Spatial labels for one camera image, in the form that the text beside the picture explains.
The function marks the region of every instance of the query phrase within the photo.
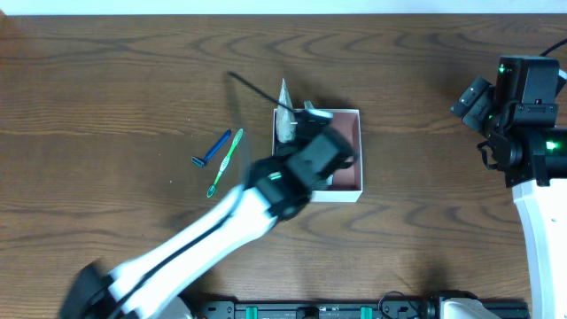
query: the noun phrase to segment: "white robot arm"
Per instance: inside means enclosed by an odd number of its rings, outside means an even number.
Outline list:
[[[487,138],[478,145],[485,166],[504,172],[512,188],[524,229],[532,317],[565,319],[567,130],[555,127],[555,97],[567,74],[556,59],[526,56],[501,57],[498,71],[495,86],[478,77],[451,112]],[[485,148],[495,163],[488,163]]]
[[[108,290],[112,296],[116,300],[122,299],[152,268],[221,221],[238,201],[243,188],[240,185],[232,189],[208,214],[163,245],[132,261],[126,261],[111,271],[109,275],[114,278],[114,282]],[[258,189],[245,190],[232,216],[217,230],[157,271],[127,299],[121,307],[122,313],[135,312],[139,318],[159,314],[175,296],[214,264],[238,247],[271,230],[276,225],[277,217],[268,211],[270,206]]]
[[[567,179],[549,187],[535,181],[514,186],[514,203],[524,228],[532,287],[532,316],[567,318]]]
[[[329,126],[332,114],[296,113],[293,143],[251,166],[208,214],[151,252],[126,261],[108,275],[95,264],[75,278],[59,317],[156,318],[184,288],[238,247],[288,220],[327,187],[337,169],[353,164],[351,145]]]

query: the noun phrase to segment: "wooden table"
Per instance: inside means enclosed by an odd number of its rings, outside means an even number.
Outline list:
[[[0,317],[53,317],[74,274],[173,236],[238,181],[190,163],[227,128],[233,70],[361,110],[364,192],[313,204],[198,284],[241,300],[460,289],[530,301],[524,236],[482,137],[449,112],[501,54],[564,38],[553,15],[7,17],[0,33]],[[567,50],[553,53],[567,63]],[[252,157],[272,109],[237,86]],[[558,103],[566,105],[563,94]],[[567,117],[562,113],[560,124]]]

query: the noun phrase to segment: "black cable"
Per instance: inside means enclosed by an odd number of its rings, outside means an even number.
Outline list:
[[[258,93],[259,95],[261,95],[262,97],[266,98],[268,101],[276,103],[277,105],[280,105],[281,107],[285,108],[286,110],[290,111],[291,113],[293,113],[293,109],[290,108],[288,105],[282,104],[280,103],[280,101],[276,100],[275,98],[269,96],[267,93],[265,93],[264,91],[262,91],[261,89],[258,89],[256,86],[254,86],[252,83],[248,82],[247,80],[245,80],[243,77],[241,77],[240,75],[234,73],[234,72],[230,72],[228,71],[227,74],[229,76],[232,76],[233,78],[239,80],[240,82],[242,82],[242,84],[244,84],[245,86],[247,86],[248,88],[252,89],[254,92]]]
[[[563,46],[563,45],[565,45],[565,44],[567,44],[567,38],[562,39],[560,42],[558,42],[558,43],[556,43],[556,44],[550,46],[549,49],[543,51],[543,52],[540,54],[540,57],[546,57],[551,51],[553,51],[553,50],[555,50],[555,49],[557,49],[557,48],[559,48],[559,47],[561,47],[561,46]]]
[[[286,110],[293,112],[293,109],[291,109],[289,106],[281,104],[279,101],[277,101],[273,97],[264,93],[262,90],[256,88],[253,84],[251,84],[250,82],[248,82],[247,80],[242,78],[240,75],[238,75],[234,72],[227,72],[227,76],[230,76],[230,77],[233,77],[233,78],[239,80],[245,86],[249,87],[250,89],[252,89],[256,93],[258,93],[262,97],[266,98],[268,101],[274,102],[274,103],[284,107]],[[242,122],[242,119],[240,118],[240,112],[239,112],[240,105],[238,104],[236,92],[234,91],[234,88],[231,85],[231,83],[228,81],[228,77],[225,80],[227,80],[227,81],[225,81],[225,87],[227,89],[227,103],[229,105],[229,109],[230,109],[231,112],[233,112],[232,117],[234,119],[236,119],[237,124],[239,124],[238,126],[242,127],[243,122]],[[150,269],[147,273],[145,273],[142,276],[142,278],[140,279],[140,281],[138,281],[138,283],[126,295],[124,295],[122,298],[120,298],[116,302],[115,309],[108,316],[108,319],[116,318],[120,314],[122,306],[124,306],[124,304],[128,301],[128,299],[130,299],[130,297],[132,297],[132,295],[134,295],[138,290],[140,290],[140,288],[142,288],[144,286],[144,284],[153,275],[155,275],[158,271],[160,271],[170,261],[174,260],[179,255],[181,255],[182,253],[185,253],[188,249],[192,248],[195,244],[197,244],[201,240],[203,240],[206,237],[208,237],[209,235],[211,235],[213,232],[215,232],[220,227],[222,227],[222,225],[224,225],[224,223],[228,219],[230,219],[230,217],[232,217],[232,214],[237,210],[238,206],[240,206],[240,203],[241,203],[242,198],[244,196],[245,187],[250,181],[249,166],[250,166],[251,161],[250,161],[250,157],[249,157],[249,155],[250,155],[250,147],[249,146],[250,145],[248,144],[246,134],[243,134],[242,138],[240,140],[240,150],[238,152],[238,154],[240,156],[240,160],[241,160],[242,181],[243,181],[242,184],[243,185],[242,185],[241,191],[238,193],[237,200],[235,201],[234,205],[230,208],[229,212],[219,222],[217,222],[211,229],[207,230],[206,232],[204,232],[200,236],[191,240],[188,244],[184,245],[183,247],[179,248],[177,251],[175,251],[171,255],[167,256],[163,261],[161,261],[159,264],[157,264],[152,269]]]
[[[391,295],[393,293],[397,293],[400,296],[402,296],[403,298],[408,298],[408,296],[406,296],[405,294],[403,294],[402,292],[398,292],[398,291],[389,291],[387,292],[384,296],[382,296],[382,298],[380,298],[380,301],[378,301],[378,311],[380,311],[382,313],[383,316],[386,316],[388,319],[392,319],[389,315],[387,315],[384,310],[382,310],[382,302],[384,301],[384,299],[388,296]],[[419,316],[419,310],[417,310],[417,308],[411,303],[411,301],[406,300],[406,302],[409,304],[410,307],[412,307],[412,309],[415,310],[415,312],[417,313],[417,316]]]
[[[498,130],[501,134],[504,134],[504,127],[509,124],[509,117],[512,114],[512,108],[519,104],[520,101],[518,100],[509,100],[506,104],[502,107],[502,113],[500,116],[500,120],[498,121]]]

